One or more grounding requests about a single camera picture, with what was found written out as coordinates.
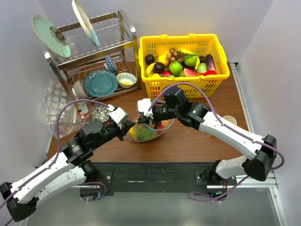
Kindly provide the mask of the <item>yellow bell pepper toy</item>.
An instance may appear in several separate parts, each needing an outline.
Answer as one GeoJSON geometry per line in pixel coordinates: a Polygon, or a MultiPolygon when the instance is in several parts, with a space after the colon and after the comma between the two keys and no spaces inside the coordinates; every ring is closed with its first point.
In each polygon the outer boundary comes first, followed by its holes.
{"type": "Polygon", "coordinates": [[[132,128],[129,130],[128,133],[129,133],[129,136],[130,136],[132,139],[136,140],[135,127],[132,127],[132,128]]]}

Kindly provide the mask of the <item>clear zip bag blue seal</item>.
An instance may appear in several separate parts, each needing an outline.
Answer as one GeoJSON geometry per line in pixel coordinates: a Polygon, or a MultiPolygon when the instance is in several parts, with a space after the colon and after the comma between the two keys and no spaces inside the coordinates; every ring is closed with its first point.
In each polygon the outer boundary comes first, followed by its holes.
{"type": "Polygon", "coordinates": [[[146,142],[163,135],[174,123],[174,119],[161,121],[160,125],[136,123],[127,133],[128,139],[137,143],[146,142]]]}

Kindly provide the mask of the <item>green grape bunch toy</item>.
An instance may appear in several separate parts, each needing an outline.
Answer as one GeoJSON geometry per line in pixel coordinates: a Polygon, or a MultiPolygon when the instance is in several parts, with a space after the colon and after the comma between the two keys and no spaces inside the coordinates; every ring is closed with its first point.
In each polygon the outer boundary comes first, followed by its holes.
{"type": "Polygon", "coordinates": [[[153,130],[141,129],[137,131],[137,141],[145,142],[157,137],[157,133],[153,130]]]}

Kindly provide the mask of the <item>red yellow apple toy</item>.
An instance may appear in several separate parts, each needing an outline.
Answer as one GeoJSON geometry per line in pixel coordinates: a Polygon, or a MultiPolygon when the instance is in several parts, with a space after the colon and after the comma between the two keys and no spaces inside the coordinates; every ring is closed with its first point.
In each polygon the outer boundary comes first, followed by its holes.
{"type": "Polygon", "coordinates": [[[161,126],[162,128],[167,129],[173,124],[173,122],[173,120],[165,120],[161,122],[161,126]]]}

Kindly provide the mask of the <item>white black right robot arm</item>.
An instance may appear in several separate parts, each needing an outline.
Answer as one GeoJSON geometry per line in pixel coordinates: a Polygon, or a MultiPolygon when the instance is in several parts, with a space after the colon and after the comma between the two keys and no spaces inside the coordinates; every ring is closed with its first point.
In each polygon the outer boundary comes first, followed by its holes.
{"type": "Polygon", "coordinates": [[[276,159],[277,140],[262,137],[228,122],[200,102],[191,102],[178,86],[171,86],[163,94],[164,102],[156,104],[149,98],[137,102],[141,117],[138,123],[156,124],[177,119],[182,125],[206,132],[237,149],[242,156],[230,160],[217,160],[211,169],[203,172],[203,179],[220,185],[232,176],[248,175],[265,181],[276,159]]]}

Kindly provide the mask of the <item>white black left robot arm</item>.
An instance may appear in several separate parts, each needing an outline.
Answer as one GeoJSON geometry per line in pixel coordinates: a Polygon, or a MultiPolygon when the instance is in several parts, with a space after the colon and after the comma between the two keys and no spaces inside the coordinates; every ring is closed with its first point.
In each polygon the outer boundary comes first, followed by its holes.
{"type": "Polygon", "coordinates": [[[125,120],[121,125],[111,121],[107,125],[99,120],[87,123],[49,161],[30,175],[14,182],[4,182],[0,193],[15,222],[28,218],[37,207],[50,197],[76,185],[92,185],[97,181],[98,170],[89,160],[93,151],[117,137],[123,140],[135,125],[125,120]]]}

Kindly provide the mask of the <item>teal scalloped plate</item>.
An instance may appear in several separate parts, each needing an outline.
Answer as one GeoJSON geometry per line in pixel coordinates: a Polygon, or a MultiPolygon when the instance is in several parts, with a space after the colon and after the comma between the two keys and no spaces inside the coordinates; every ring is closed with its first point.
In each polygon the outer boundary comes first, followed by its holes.
{"type": "Polygon", "coordinates": [[[83,86],[92,97],[106,97],[114,93],[119,84],[116,75],[111,71],[96,70],[85,78],[83,86]]]}

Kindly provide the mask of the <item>yellow banana toy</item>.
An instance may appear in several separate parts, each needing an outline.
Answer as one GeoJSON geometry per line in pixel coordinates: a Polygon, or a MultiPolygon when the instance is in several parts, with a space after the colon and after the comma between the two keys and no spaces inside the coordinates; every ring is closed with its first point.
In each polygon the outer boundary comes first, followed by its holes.
{"type": "Polygon", "coordinates": [[[156,63],[152,63],[150,65],[148,65],[147,69],[146,69],[146,73],[145,73],[145,77],[150,77],[153,74],[153,68],[155,66],[156,63]]]}

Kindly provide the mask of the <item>green apple toy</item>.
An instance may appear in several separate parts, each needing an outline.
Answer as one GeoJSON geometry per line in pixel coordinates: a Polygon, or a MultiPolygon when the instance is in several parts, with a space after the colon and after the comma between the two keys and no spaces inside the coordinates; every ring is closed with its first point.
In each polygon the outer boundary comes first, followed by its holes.
{"type": "Polygon", "coordinates": [[[169,64],[169,70],[172,74],[180,74],[183,70],[183,66],[177,60],[174,60],[169,64]]]}
{"type": "Polygon", "coordinates": [[[187,53],[184,56],[184,63],[186,66],[195,66],[198,61],[198,56],[194,53],[187,53]]]}

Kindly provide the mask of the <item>watermelon slice toy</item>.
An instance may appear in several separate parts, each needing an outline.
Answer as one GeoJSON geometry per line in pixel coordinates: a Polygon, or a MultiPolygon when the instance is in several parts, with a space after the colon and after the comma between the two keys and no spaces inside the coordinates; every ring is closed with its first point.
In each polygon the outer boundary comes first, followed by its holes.
{"type": "Polygon", "coordinates": [[[185,77],[197,77],[204,75],[204,73],[195,72],[188,68],[184,68],[183,72],[185,77]]]}

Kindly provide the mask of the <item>yellow pear toy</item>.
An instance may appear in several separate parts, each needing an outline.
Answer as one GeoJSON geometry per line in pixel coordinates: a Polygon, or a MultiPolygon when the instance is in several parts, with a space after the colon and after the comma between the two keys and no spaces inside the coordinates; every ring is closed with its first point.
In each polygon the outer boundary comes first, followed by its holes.
{"type": "Polygon", "coordinates": [[[169,52],[166,52],[166,53],[164,53],[164,54],[162,54],[162,55],[160,55],[160,56],[158,57],[158,62],[159,62],[159,63],[162,63],[165,67],[167,67],[167,66],[169,65],[169,63],[170,63],[169,59],[167,59],[167,57],[166,57],[166,55],[167,55],[168,53],[169,53],[169,52]]]}

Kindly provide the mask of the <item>steel two-tier dish rack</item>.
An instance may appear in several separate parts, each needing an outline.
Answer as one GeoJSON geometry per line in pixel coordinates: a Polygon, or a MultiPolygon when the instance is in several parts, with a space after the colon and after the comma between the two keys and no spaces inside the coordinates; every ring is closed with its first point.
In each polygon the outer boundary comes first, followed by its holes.
{"type": "Polygon", "coordinates": [[[131,88],[119,86],[104,99],[141,89],[141,68],[138,57],[138,40],[134,24],[123,10],[98,14],[90,18],[100,45],[94,46],[79,22],[59,26],[71,46],[71,56],[64,58],[44,48],[44,57],[63,88],[75,99],[72,91],[77,80],[84,80],[91,72],[105,69],[105,59],[110,56],[119,73],[127,72],[137,78],[131,88]]]}

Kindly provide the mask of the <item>brown grape bunch toy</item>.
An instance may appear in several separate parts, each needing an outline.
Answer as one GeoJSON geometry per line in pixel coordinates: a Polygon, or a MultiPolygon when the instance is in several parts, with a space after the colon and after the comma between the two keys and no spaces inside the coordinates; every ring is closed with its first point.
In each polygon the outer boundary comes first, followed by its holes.
{"type": "Polygon", "coordinates": [[[167,53],[166,57],[172,62],[178,60],[179,62],[183,61],[186,54],[182,52],[180,48],[172,47],[167,53]]]}

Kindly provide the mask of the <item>red pepper toy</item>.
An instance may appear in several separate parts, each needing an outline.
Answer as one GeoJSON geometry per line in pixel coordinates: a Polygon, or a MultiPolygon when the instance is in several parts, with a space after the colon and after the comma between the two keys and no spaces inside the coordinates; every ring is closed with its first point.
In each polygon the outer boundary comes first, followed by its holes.
{"type": "Polygon", "coordinates": [[[216,71],[208,70],[207,72],[204,73],[204,76],[208,76],[208,75],[216,75],[216,71]]]}

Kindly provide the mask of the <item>mint green flower plate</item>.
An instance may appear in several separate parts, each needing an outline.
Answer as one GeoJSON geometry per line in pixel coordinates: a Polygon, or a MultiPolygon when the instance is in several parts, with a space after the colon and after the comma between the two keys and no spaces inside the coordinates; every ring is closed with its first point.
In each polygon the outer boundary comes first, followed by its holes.
{"type": "Polygon", "coordinates": [[[63,33],[45,17],[34,15],[32,26],[39,39],[55,54],[69,58],[71,49],[63,33]]]}

